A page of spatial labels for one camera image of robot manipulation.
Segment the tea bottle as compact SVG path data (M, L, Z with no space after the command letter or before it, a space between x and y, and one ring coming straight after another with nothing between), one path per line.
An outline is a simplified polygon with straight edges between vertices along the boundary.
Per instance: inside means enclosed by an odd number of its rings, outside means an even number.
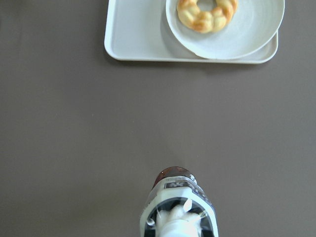
M214 206L187 169L172 166L157 176L140 217L142 237L217 237Z

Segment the white rectangular serving tray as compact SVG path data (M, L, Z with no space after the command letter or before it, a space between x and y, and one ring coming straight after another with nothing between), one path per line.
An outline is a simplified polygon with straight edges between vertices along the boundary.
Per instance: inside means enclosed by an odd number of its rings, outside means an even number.
M278 31L256 52L238 59L199 57L173 35L166 17L166 0L111 0L108 3L104 47L123 61L207 62L261 64L278 48Z

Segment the glazed twisted donut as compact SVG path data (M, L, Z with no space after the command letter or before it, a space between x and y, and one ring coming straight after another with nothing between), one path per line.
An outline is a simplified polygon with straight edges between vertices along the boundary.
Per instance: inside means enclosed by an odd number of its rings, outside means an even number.
M216 7L203 11L196 0L180 0L177 3L178 18L187 28L201 33L214 33L224 29L238 8L237 0L217 0Z

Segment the white round plate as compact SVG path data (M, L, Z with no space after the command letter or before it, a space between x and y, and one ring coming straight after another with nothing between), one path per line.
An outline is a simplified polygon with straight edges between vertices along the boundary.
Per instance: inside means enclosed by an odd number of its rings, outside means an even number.
M201 34L180 22L177 1L168 0L165 4L175 38L195 55L216 60L238 59L265 46L277 33L284 8L283 0L240 0L232 21L224 29Z

